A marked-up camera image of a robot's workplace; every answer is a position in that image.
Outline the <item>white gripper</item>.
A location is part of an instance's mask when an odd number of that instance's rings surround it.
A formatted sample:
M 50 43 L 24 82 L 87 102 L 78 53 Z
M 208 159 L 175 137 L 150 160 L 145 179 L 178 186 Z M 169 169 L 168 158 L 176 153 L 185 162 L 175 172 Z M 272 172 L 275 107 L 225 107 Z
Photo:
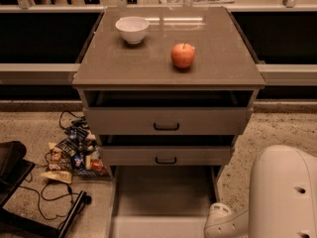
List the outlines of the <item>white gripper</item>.
M 249 209 L 232 212 L 226 204 L 217 202 L 210 206 L 204 226 L 205 238 L 248 238 Z

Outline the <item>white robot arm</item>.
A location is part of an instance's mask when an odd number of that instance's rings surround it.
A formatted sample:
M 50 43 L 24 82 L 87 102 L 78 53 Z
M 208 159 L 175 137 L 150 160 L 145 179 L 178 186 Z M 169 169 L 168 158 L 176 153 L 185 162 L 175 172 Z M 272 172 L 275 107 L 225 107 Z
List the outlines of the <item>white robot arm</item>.
M 256 157 L 249 205 L 233 213 L 210 206 L 205 238 L 317 238 L 317 158 L 274 145 Z

